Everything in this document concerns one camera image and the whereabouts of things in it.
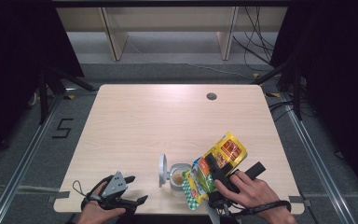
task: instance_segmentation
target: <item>hand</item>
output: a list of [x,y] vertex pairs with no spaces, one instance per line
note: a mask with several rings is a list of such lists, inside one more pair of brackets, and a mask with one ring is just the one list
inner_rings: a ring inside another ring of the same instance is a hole
[[[99,194],[107,182],[103,182],[95,191],[94,194]],[[80,215],[78,224],[102,224],[112,217],[118,217],[126,212],[125,208],[115,208],[112,210],[104,210],[95,201],[88,202]]]
[[[230,177],[230,181],[237,186],[240,193],[230,191],[219,180],[215,180],[214,183],[223,196],[243,207],[257,207],[280,200],[265,181],[252,180],[244,172],[237,171]],[[264,218],[268,223],[296,223],[293,215],[283,206],[266,210],[257,215]]]

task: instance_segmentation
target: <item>black wrist strap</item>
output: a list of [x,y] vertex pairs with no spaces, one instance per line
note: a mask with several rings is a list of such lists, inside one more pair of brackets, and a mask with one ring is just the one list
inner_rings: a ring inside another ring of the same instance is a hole
[[240,211],[239,213],[233,213],[231,215],[234,216],[234,217],[236,217],[236,216],[255,215],[257,213],[264,212],[264,211],[269,210],[271,208],[276,208],[276,207],[280,207],[280,206],[285,206],[286,209],[289,212],[292,211],[292,205],[289,202],[287,202],[287,201],[277,201],[277,202],[274,202],[274,203],[266,203],[266,204],[263,204],[263,205],[259,205],[257,207],[245,208],[245,209],[242,209],[242,211]]

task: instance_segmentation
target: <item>wooden tabletop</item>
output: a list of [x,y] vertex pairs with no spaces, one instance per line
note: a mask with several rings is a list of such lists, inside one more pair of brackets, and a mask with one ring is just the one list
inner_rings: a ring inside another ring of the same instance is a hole
[[[217,96],[207,98],[208,93]],[[201,206],[191,211],[183,192],[167,182],[158,186],[158,160],[168,167],[192,163],[231,131],[248,150],[243,171],[261,161],[266,180],[282,200],[299,196],[282,143],[261,88],[256,85],[103,85],[101,86],[57,199],[57,212],[80,212],[83,196],[74,181],[89,192],[101,179],[121,171],[135,175],[122,195],[136,200],[148,195],[138,214],[206,214]],[[304,211],[292,203],[293,214]]]

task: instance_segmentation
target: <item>gray carpet floor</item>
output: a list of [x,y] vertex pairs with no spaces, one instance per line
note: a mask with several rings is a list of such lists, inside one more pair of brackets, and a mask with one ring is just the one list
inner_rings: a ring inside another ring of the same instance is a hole
[[[85,78],[89,84],[98,87],[104,83],[219,83],[249,84],[254,80],[254,71],[245,65],[210,64],[209,68],[189,64],[82,64]],[[270,67],[258,65],[258,69]],[[265,93],[277,92],[279,77],[272,78],[262,85]],[[43,136],[33,161],[29,166],[13,202],[7,210],[3,223],[65,223],[72,214],[59,214],[53,209],[51,197],[59,191],[77,141],[81,135],[87,116],[92,107],[96,92],[84,91],[78,86],[63,81],[67,88],[73,89],[73,99],[62,99],[53,114],[52,120]],[[280,97],[266,97],[269,105],[282,101]],[[344,159],[337,157],[335,145],[323,124],[313,114],[303,99],[301,105],[303,123],[307,128],[318,152],[322,155],[341,194],[347,201],[358,222],[358,179]],[[302,215],[296,216],[299,223],[340,223],[336,210],[326,194],[326,190],[310,158],[298,137],[286,108],[281,106],[272,114],[296,183],[304,197],[311,201]],[[7,139],[9,148],[0,150],[0,195],[4,186],[14,174],[22,155],[33,139],[38,128],[40,108],[38,102],[24,111],[17,126]],[[53,138],[62,135],[57,130],[62,119],[73,119],[65,125],[71,128],[67,138]],[[178,217],[139,216],[138,223],[204,223],[205,217],[181,219]],[[265,223],[257,217],[245,217],[242,223]]]

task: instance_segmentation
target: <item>snack bag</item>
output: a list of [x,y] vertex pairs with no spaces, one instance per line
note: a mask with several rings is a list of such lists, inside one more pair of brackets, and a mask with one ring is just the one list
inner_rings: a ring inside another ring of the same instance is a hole
[[208,193],[215,191],[210,168],[205,160],[210,153],[215,157],[219,168],[225,175],[229,175],[248,155],[242,143],[231,132],[228,132],[202,157],[196,159],[192,169],[186,172],[186,185],[182,186],[188,206],[192,210],[196,209],[202,200],[208,198]]

